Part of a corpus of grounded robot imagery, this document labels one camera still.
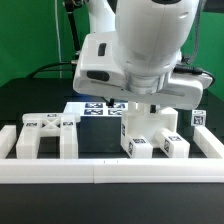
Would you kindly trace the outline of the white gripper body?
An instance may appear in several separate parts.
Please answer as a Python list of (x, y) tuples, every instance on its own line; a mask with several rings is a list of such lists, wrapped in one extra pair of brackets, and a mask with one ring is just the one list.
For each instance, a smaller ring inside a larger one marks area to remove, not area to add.
[(181, 52), (156, 51), (145, 42), (124, 42), (115, 32), (85, 38), (73, 88), (81, 94), (192, 110), (214, 78), (183, 66)]

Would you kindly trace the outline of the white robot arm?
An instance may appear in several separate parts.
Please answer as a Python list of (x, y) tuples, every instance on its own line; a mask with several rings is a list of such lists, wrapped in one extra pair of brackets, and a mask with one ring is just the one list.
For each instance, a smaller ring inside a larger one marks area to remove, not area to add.
[(103, 27), (84, 40), (75, 91), (105, 98), (193, 110), (214, 83), (183, 64), (185, 43), (205, 0), (118, 0)]

